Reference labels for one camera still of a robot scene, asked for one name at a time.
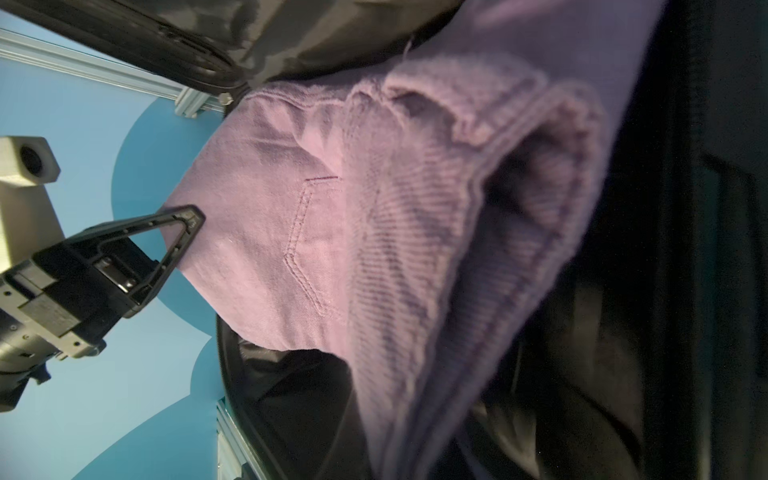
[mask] light blue background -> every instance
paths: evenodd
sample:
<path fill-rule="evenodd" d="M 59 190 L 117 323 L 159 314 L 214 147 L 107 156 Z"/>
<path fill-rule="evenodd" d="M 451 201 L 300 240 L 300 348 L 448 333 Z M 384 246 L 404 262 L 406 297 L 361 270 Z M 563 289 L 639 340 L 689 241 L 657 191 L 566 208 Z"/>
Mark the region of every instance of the light blue background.
<path fill-rule="evenodd" d="M 2 12 L 0 28 L 67 44 Z M 66 235 L 111 220 L 113 208 L 115 217 L 156 210 L 220 122 L 2 59 L 0 105 L 0 135 L 48 139 L 61 166 L 48 192 Z M 0 479 L 213 478 L 223 395 L 213 328 L 210 307 L 176 273 L 160 299 L 117 324 L 99 357 L 50 362 L 53 380 L 0 415 Z"/>

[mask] suitcase lid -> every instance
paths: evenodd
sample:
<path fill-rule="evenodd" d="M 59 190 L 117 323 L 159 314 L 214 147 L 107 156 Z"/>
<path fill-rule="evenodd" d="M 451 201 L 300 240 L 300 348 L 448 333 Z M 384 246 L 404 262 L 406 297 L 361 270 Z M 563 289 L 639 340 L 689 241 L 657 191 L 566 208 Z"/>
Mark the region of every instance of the suitcase lid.
<path fill-rule="evenodd" d="M 382 61 L 461 0 L 0 0 L 0 9 L 208 94 Z"/>

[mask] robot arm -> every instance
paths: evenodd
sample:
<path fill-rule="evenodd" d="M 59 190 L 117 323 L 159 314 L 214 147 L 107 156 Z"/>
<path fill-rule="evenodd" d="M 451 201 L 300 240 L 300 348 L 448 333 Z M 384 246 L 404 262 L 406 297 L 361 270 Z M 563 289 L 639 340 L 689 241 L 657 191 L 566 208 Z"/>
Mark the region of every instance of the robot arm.
<path fill-rule="evenodd" d="M 196 207 L 103 223 L 64 238 L 45 184 L 59 167 L 45 139 L 0 137 L 0 412 L 52 357 L 95 356 L 120 318 L 159 292 L 204 222 Z M 129 238 L 183 226 L 161 261 Z"/>

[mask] open suitcase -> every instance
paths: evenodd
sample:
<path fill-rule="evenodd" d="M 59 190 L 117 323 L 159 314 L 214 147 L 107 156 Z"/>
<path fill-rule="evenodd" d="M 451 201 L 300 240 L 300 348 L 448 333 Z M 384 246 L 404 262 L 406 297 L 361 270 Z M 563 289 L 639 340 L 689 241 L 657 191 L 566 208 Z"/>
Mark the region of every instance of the open suitcase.
<path fill-rule="evenodd" d="M 768 478 L 763 3 L 670 1 L 581 251 L 433 478 L 474 478 L 472 462 L 496 479 Z M 105 54 L 229 93 L 230 108 L 265 81 L 397 55 L 457 7 L 0 0 Z M 601 314 L 584 314 L 595 305 Z M 228 410 L 253 455 L 243 478 L 367 478 L 344 362 L 266 350 L 216 321 Z"/>

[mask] camera lens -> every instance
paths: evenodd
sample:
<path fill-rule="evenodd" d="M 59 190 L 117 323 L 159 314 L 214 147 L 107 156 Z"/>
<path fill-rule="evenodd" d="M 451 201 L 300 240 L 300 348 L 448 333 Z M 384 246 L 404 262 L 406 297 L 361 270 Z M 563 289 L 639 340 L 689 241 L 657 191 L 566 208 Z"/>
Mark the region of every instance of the camera lens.
<path fill-rule="evenodd" d="M 40 177 L 43 173 L 43 160 L 38 152 L 30 147 L 24 146 L 19 152 L 22 155 L 22 163 L 29 170 L 30 174 Z"/>

